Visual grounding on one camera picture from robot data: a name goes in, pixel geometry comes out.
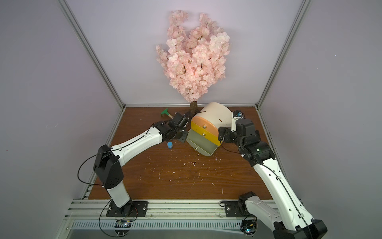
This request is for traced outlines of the grey bottom drawer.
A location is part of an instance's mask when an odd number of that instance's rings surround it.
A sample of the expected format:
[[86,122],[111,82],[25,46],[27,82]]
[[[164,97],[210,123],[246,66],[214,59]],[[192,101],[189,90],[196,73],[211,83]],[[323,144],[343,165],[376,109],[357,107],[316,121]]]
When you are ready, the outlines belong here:
[[195,151],[204,156],[212,156],[218,148],[218,145],[209,141],[192,129],[188,131],[186,141]]

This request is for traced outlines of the cream cylindrical drawer cabinet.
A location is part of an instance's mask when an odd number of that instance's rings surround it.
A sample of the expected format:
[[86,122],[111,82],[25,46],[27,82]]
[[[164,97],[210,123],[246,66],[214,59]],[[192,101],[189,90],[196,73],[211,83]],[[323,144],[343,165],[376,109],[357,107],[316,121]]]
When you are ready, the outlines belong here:
[[218,129],[220,126],[231,127],[232,111],[217,102],[209,103],[195,116],[205,118],[213,123]]

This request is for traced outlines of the orange top drawer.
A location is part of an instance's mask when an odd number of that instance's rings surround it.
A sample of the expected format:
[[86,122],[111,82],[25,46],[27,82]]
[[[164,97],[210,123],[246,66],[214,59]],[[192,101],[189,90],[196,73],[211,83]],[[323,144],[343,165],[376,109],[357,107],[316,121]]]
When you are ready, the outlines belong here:
[[192,122],[215,136],[218,136],[219,134],[218,128],[213,123],[211,123],[210,121],[208,121],[207,119],[203,117],[194,116],[192,119]]

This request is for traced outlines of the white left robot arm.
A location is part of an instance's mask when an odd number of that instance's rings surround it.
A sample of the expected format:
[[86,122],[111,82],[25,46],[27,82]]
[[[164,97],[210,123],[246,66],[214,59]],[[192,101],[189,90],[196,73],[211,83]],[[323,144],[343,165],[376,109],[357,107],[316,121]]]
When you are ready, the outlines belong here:
[[162,142],[185,142],[188,123],[187,115],[175,113],[170,120],[155,122],[148,130],[126,142],[112,147],[103,145],[98,149],[93,170],[107,190],[113,206],[118,209],[131,208],[132,200],[123,184],[122,167],[135,156]]

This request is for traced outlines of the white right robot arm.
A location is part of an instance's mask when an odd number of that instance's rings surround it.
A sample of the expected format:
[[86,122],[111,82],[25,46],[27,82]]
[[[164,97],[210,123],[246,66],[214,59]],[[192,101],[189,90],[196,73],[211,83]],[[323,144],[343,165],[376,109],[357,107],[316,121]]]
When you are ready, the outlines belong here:
[[293,192],[281,172],[270,146],[261,141],[255,129],[220,127],[218,140],[233,143],[241,156],[250,163],[270,192],[277,210],[266,205],[253,193],[241,195],[239,202],[248,216],[257,217],[273,231],[276,239],[321,239],[328,229],[315,219]]

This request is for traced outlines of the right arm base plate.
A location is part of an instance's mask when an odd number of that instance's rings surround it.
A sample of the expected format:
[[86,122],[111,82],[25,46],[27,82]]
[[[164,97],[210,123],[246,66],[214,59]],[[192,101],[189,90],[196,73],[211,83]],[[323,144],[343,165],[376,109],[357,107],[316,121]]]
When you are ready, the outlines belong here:
[[238,201],[221,201],[219,205],[224,208],[225,216],[228,218],[244,218],[247,216]]

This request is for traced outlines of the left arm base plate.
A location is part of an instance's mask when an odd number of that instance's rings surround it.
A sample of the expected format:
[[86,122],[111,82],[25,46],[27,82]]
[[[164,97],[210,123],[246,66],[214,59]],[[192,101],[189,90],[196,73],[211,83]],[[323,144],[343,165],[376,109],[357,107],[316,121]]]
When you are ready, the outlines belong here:
[[145,217],[148,209],[148,201],[129,201],[124,206],[118,208],[114,201],[107,206],[106,217]]

